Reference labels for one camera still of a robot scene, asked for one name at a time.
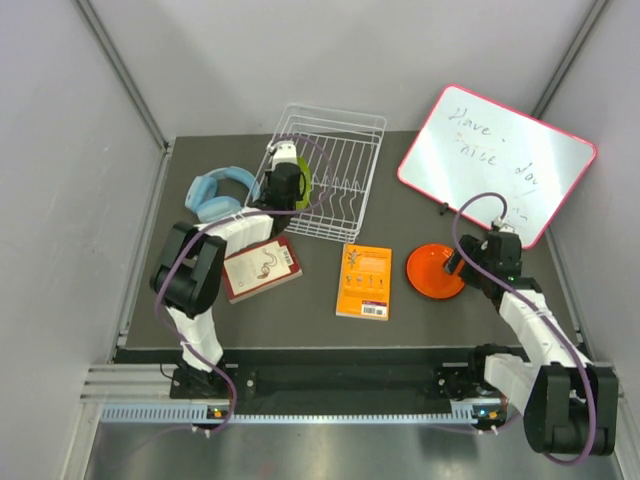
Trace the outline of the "orange plastic plate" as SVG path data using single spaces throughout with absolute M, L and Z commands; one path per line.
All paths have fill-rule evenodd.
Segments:
M 406 262 L 406 275 L 420 294 L 435 300 L 455 297 L 465 287 L 457 273 L 448 274 L 444 265 L 453 249 L 441 244 L 425 244 L 414 249 Z

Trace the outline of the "lime green plastic plate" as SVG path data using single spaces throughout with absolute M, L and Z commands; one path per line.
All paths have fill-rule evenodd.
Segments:
M 296 209 L 300 211 L 307 208 L 310 203 L 312 192 L 312 174 L 307 161 L 302 156 L 297 157 L 297 165 L 301 170 L 301 198 L 296 202 Z

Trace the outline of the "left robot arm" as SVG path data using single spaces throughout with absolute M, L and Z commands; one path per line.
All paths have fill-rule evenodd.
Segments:
M 223 349 L 217 339 L 212 306 L 223 279 L 224 260 L 281 234 L 291 217 L 308 205 L 311 181 L 304 160 L 273 160 L 258 182 L 244 168 L 214 169 L 196 177 L 185 207 L 197 225 L 171 228 L 151 274 L 156 307 L 174 323 L 182 347 L 178 371 L 205 396 L 226 387 L 217 366 Z

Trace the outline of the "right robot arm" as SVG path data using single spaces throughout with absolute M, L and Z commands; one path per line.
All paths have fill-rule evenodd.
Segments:
M 476 394 L 502 393 L 523 417 L 537 453 L 608 456 L 616 441 L 619 381 L 571 344 L 536 280 L 522 273 L 517 234 L 464 234 L 442 265 L 444 273 L 481 290 L 516 334 L 526 355 L 482 345 L 466 380 Z

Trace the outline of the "red and white book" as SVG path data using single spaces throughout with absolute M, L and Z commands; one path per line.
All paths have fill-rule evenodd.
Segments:
M 236 304 L 303 274 L 290 240 L 279 236 L 234 253 L 224 261 L 228 301 Z

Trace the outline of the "light blue headphones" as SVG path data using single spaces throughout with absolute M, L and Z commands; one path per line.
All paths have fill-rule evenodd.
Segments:
M 212 223 L 231 216 L 244 207 L 238 199 L 218 194 L 219 183 L 225 180 L 232 180 L 246 187 L 251 200 L 259 197 L 260 187 L 255 176 L 244 168 L 230 166 L 196 176 L 187 191 L 184 206 L 201 223 Z

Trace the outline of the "orange paperback book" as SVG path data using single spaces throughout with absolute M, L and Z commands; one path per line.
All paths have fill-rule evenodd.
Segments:
M 392 250 L 345 244 L 342 251 L 335 314 L 388 321 Z

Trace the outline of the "pink framed whiteboard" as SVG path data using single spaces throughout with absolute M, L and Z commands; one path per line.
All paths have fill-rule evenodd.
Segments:
M 458 85 L 446 86 L 398 179 L 482 226 L 500 214 L 534 247 L 597 155 L 573 134 Z

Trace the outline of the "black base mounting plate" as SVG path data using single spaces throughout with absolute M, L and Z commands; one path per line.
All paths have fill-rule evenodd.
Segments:
M 413 390 L 429 398 L 494 397 L 465 347 L 230 349 L 218 368 L 239 398 L 275 392 Z

